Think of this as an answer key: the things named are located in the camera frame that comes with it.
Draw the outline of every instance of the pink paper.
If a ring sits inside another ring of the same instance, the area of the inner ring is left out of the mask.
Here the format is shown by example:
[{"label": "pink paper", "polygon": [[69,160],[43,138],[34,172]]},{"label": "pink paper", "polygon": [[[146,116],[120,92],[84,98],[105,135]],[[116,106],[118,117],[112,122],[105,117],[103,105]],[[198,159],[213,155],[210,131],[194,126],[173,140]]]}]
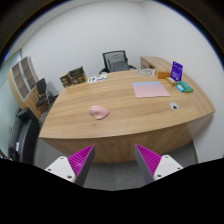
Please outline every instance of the pink paper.
[{"label": "pink paper", "polygon": [[133,82],[132,86],[137,98],[170,95],[160,82]]}]

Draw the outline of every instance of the table surface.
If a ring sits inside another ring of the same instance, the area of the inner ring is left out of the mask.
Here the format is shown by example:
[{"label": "table surface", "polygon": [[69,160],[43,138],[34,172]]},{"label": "table surface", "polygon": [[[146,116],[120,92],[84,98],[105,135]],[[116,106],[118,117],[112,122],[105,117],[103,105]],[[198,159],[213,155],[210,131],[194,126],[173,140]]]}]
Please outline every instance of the table surface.
[{"label": "table surface", "polygon": [[[142,57],[159,69],[171,71],[172,64],[158,57]],[[147,133],[183,124],[215,111],[202,89],[184,72],[182,80],[194,91],[181,93],[165,79],[140,76],[136,70],[108,73],[107,79],[82,83],[61,91],[39,137],[48,139],[100,139]],[[159,81],[169,97],[136,98],[132,82]],[[170,103],[179,109],[170,108]],[[102,105],[109,115],[95,119],[88,109]]]}]

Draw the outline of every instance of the conference table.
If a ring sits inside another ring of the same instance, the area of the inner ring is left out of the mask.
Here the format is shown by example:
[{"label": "conference table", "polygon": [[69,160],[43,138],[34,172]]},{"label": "conference table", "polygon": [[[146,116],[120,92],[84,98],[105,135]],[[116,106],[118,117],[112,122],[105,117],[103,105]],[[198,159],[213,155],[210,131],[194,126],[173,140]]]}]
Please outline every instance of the conference table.
[{"label": "conference table", "polygon": [[[141,60],[149,67],[172,68],[159,57]],[[180,92],[167,80],[141,76],[136,70],[108,73],[106,80],[64,88],[39,137],[68,156],[94,144],[94,163],[135,160],[134,144],[160,155],[182,147],[206,128],[215,112],[202,89],[185,72],[182,74],[182,81],[193,92]],[[136,98],[132,82],[149,81],[161,82],[170,96]],[[94,105],[107,108],[109,115],[97,120],[88,112]]]}]

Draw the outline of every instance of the purple sign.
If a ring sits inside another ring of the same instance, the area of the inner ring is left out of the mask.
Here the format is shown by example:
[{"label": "purple sign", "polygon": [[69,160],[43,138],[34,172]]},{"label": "purple sign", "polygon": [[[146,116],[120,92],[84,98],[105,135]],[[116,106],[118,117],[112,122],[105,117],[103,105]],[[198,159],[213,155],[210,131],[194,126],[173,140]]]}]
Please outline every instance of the purple sign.
[{"label": "purple sign", "polygon": [[183,65],[173,61],[170,77],[175,81],[181,81]]}]

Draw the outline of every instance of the gray floor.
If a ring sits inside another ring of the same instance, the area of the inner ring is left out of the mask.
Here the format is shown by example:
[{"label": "gray floor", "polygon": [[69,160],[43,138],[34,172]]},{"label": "gray floor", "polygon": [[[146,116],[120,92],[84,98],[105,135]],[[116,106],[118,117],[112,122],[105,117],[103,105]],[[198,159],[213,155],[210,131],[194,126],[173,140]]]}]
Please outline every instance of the gray floor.
[{"label": "gray floor", "polygon": [[[180,165],[187,167],[197,164],[197,157],[193,142],[168,153]],[[65,156],[42,139],[38,139],[34,157],[34,165],[45,169],[59,156]],[[84,184],[84,188],[99,190],[125,190],[144,186],[144,180],[136,161],[113,163],[113,164],[92,164]]]}]

